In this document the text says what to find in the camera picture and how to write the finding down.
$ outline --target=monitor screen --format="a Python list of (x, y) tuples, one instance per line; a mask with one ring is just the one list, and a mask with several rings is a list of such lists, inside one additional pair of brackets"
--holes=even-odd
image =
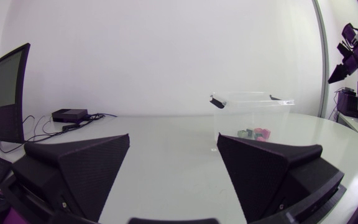
[(0, 58), (0, 141), (24, 142), (22, 92), (30, 44)]

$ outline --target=black monitor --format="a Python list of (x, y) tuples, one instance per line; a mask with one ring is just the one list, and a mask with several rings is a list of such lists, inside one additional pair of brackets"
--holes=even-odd
[(0, 58), (0, 141), (23, 143), (22, 94), (30, 44)]

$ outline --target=green object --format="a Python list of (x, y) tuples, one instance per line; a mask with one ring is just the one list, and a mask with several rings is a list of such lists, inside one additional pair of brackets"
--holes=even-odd
[(263, 135), (260, 134), (260, 133), (255, 133), (255, 140), (256, 140), (258, 137), (263, 137)]
[(239, 138), (246, 138), (248, 136), (248, 132), (241, 130), (237, 132), (237, 135), (239, 136)]

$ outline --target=clear plastic box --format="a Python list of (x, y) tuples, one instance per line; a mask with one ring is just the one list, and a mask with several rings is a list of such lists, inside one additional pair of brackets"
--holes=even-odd
[[(235, 137), (241, 135), (247, 139), (263, 137), (259, 140), (280, 142), (284, 134), (285, 121), (294, 105), (293, 100), (274, 100), (271, 95), (264, 92), (213, 93), (211, 96), (216, 100), (215, 103), (224, 107), (215, 107), (215, 140), (218, 140), (221, 133)], [(260, 130), (264, 129), (264, 133), (259, 134)]]

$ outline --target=pink object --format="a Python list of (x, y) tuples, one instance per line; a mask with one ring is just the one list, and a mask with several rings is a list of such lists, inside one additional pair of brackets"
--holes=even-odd
[(262, 128), (255, 128), (254, 132), (257, 134), (262, 134), (263, 129)]
[(257, 137), (256, 141), (266, 141), (263, 137)]
[(265, 139), (269, 139), (270, 137), (270, 131), (268, 129), (263, 129), (262, 130), (262, 136), (265, 138)]

